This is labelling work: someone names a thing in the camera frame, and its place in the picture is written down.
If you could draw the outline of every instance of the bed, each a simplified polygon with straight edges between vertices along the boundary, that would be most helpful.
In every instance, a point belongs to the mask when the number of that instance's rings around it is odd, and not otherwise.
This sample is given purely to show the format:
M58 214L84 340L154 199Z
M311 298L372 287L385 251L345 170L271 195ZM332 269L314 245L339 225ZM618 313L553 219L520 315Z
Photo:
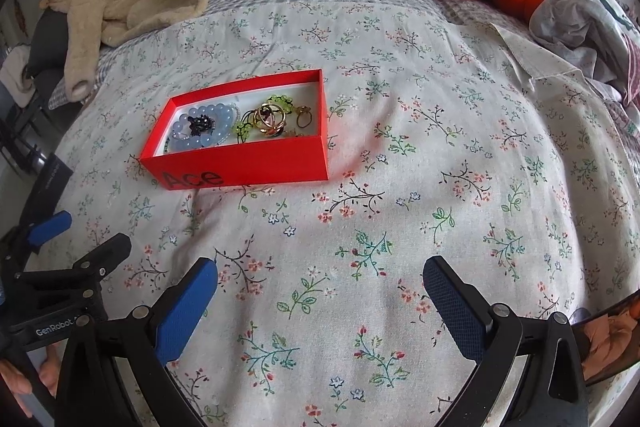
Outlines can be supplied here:
M140 165L169 97L308 68L326 82L329 181L168 192ZM473 363L425 295L431 255L532 317L638 289L638 130L484 2L210 0L99 73L56 152L74 223L38 267L127 233L103 285L122 317L215 259L218 291L168 367L212 425L435 425ZM636 372L590 388L592 423Z

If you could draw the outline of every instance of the metal screw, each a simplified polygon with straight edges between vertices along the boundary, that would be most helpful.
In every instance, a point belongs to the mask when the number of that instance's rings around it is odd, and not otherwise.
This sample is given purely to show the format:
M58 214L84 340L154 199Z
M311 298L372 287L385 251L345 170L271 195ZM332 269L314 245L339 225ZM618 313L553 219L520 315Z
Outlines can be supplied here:
M496 304L494 306L494 313L498 315L498 317L508 317L510 310L509 307L504 304Z
M149 314L149 308L146 306L138 306L133 309L132 315L134 319L144 319Z
M558 324L567 324L567 322L568 322L568 320L566 318L566 315L564 315L563 313L560 313L560 312L554 313L554 320Z

